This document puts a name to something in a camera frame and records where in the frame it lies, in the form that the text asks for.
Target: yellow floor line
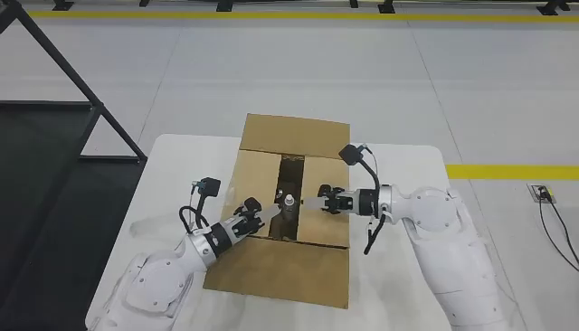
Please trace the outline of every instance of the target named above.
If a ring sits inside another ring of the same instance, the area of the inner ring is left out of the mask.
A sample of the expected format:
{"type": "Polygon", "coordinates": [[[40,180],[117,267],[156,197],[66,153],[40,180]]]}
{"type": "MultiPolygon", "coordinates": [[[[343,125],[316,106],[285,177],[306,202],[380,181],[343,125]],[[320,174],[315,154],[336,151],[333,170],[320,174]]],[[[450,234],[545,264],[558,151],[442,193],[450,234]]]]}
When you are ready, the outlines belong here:
{"type": "Polygon", "coordinates": [[[150,12],[150,11],[29,11],[36,18],[114,18],[114,19],[235,19],[235,20],[364,20],[439,21],[502,23],[579,23],[579,16],[482,15],[482,14],[364,14],[316,12],[150,12]]]}
{"type": "Polygon", "coordinates": [[[577,165],[447,165],[450,179],[579,180],[577,165]]]}

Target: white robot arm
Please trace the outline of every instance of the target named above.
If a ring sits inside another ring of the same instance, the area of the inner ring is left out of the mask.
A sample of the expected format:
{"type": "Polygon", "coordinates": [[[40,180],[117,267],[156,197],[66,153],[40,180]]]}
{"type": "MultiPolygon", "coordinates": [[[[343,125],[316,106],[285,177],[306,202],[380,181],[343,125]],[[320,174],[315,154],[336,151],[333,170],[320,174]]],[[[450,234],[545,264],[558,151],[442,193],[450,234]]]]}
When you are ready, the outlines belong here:
{"type": "Polygon", "coordinates": [[[385,222],[402,221],[426,283],[451,328],[507,330],[489,254],[459,194],[451,189],[425,187],[404,195],[395,186],[380,185],[362,160],[362,149],[350,145],[340,155],[349,165],[361,163],[371,172],[376,188],[347,192],[324,184],[318,198],[304,200],[305,206],[331,213],[365,215],[379,221],[376,229],[368,232],[365,254],[385,222]]]}
{"type": "MultiPolygon", "coordinates": [[[[206,178],[204,181],[206,190],[211,187],[207,184],[215,180],[206,178]]],[[[183,216],[183,210],[195,213],[197,225],[201,224],[201,220],[206,223],[201,217],[204,198],[216,196],[218,190],[219,183],[216,184],[216,190],[213,189],[213,194],[202,193],[200,188],[202,197],[197,209],[191,206],[181,208],[180,218],[187,235],[173,251],[138,254],[129,263],[90,330],[171,330],[194,274],[207,271],[235,243],[255,233],[280,213],[277,204],[262,210],[254,198],[249,198],[231,218],[192,231],[183,216]]]]}

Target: table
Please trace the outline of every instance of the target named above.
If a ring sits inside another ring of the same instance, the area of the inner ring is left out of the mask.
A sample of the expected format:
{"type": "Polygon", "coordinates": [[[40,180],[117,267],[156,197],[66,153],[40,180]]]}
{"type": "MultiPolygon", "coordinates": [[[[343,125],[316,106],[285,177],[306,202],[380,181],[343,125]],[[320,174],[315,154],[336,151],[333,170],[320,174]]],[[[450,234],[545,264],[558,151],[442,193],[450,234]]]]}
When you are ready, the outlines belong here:
{"type": "MultiPolygon", "coordinates": [[[[116,281],[139,252],[173,249],[184,236],[178,209],[188,203],[191,182],[210,176],[222,181],[204,216],[218,222],[241,139],[162,135],[157,139],[128,208],[115,247],[86,316],[90,326],[116,281]]],[[[420,186],[449,187],[441,152],[435,147],[368,144],[383,184],[403,193],[420,186]]],[[[350,167],[350,187],[372,188],[360,165],[350,167]]],[[[364,256],[367,219],[350,215],[349,309],[310,305],[203,289],[195,275],[174,330],[450,330],[428,289],[401,223],[386,224],[364,256]]]]}

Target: white floor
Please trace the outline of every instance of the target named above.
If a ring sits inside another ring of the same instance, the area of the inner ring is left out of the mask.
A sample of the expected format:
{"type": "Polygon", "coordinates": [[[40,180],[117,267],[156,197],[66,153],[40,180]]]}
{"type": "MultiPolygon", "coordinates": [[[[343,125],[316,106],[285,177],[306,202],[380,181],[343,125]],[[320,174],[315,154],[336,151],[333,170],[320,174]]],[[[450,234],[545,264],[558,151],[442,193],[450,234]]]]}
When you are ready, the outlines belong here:
{"type": "MultiPolygon", "coordinates": [[[[239,10],[347,11],[343,6],[239,10]]],[[[135,1],[73,9],[96,7],[138,9],[135,1]]],[[[214,10],[165,2],[145,10],[192,7],[214,10]]],[[[479,4],[403,4],[398,11],[536,13],[532,5],[479,4]]],[[[354,141],[433,145],[448,164],[579,163],[579,24],[37,22],[146,153],[164,133],[240,136],[253,112],[348,122],[354,141]]],[[[83,99],[20,25],[0,35],[0,53],[0,99],[83,99]]],[[[99,124],[85,153],[130,154],[107,124],[99,124]]],[[[578,274],[549,244],[526,182],[452,184],[490,239],[513,329],[576,330],[578,274]]],[[[579,184],[549,184],[579,244],[579,184]]]]}

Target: cardboard box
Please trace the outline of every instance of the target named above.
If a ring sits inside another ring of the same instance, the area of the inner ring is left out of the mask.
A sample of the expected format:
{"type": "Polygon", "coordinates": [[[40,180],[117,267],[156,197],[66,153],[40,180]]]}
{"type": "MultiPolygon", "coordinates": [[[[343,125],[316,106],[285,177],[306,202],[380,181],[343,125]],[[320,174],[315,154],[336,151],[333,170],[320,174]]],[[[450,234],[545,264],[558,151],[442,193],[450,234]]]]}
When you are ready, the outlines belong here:
{"type": "MultiPolygon", "coordinates": [[[[301,199],[321,184],[347,188],[338,152],[349,141],[348,124],[249,114],[222,219],[249,197],[269,206],[279,187],[301,199]]],[[[347,215],[300,207],[296,222],[274,218],[227,251],[204,288],[347,308],[348,248],[347,215]]]]}

